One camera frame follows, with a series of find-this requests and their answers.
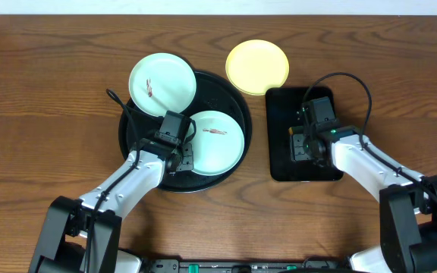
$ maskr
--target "white wall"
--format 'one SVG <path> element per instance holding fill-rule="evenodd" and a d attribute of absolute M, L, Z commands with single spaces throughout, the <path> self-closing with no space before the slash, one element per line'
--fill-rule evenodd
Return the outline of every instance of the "white wall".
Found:
<path fill-rule="evenodd" d="M 437 15 L 437 0 L 0 0 L 0 14 Z"/>

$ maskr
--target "green connector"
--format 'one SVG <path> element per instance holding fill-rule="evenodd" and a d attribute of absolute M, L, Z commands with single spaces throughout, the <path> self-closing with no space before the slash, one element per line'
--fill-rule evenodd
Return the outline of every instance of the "green connector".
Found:
<path fill-rule="evenodd" d="M 188 273 L 198 273 L 198 265 L 189 265 Z"/>

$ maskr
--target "plate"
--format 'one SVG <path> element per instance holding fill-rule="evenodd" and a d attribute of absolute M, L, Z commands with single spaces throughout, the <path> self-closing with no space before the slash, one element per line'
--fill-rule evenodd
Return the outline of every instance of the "plate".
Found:
<path fill-rule="evenodd" d="M 289 62 L 286 54 L 272 42 L 250 40 L 232 49 L 225 72 L 237 89 L 258 96 L 285 83 Z"/>
<path fill-rule="evenodd" d="M 167 110 L 181 113 L 193 101 L 196 79 L 182 58 L 156 53 L 141 59 L 129 76 L 134 104 L 148 115 L 164 117 Z"/>
<path fill-rule="evenodd" d="M 244 152 L 244 132 L 239 124 L 220 111 L 202 111 L 191 119 L 196 123 L 196 134 L 191 140 L 192 172 L 217 175 L 234 167 Z M 190 126 L 187 136 L 192 133 Z"/>

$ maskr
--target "wood grain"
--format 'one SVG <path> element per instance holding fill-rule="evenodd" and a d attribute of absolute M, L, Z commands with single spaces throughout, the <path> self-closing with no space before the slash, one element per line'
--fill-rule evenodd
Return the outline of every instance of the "wood grain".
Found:
<path fill-rule="evenodd" d="M 154 52 L 225 77 L 238 43 L 266 39 L 290 62 L 286 86 L 347 71 L 373 93 L 367 134 L 393 158 L 437 174 L 437 17 L 0 16 L 0 272 L 27 271 L 46 209 L 122 163 L 119 107 L 132 67 Z M 345 124 L 366 97 L 325 82 Z M 225 182 L 193 194 L 153 190 L 124 221 L 121 246 L 182 259 L 341 258 L 379 243 L 376 201 L 350 177 L 277 183 L 263 96 L 244 95 L 253 139 Z"/>

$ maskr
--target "round black tray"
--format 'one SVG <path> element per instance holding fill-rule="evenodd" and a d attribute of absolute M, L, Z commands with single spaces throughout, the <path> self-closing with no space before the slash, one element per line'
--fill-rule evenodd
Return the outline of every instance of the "round black tray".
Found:
<path fill-rule="evenodd" d="M 237 169 L 249 149 L 250 138 L 252 137 L 252 120 L 244 97 L 227 80 L 218 75 L 207 71 L 194 71 L 194 73 L 196 78 L 196 95 L 190 106 L 181 114 L 190 117 L 198 112 L 214 110 L 231 116 L 244 132 L 244 153 L 239 162 L 224 174 L 205 176 L 195 174 L 192 171 L 183 171 L 173 176 L 167 175 L 158 186 L 158 188 L 163 190 L 189 193 L 213 187 L 225 180 Z M 141 111 L 135 106 L 132 99 L 127 102 L 127 105 Z M 159 124 L 152 118 L 136 113 L 132 113 L 132 115 L 140 137 L 151 137 L 159 129 Z M 129 154 L 129 147 L 132 143 L 136 142 L 132 130 L 127 129 L 128 126 L 129 120 L 123 112 L 119 121 L 119 146 L 121 147 L 124 159 Z"/>

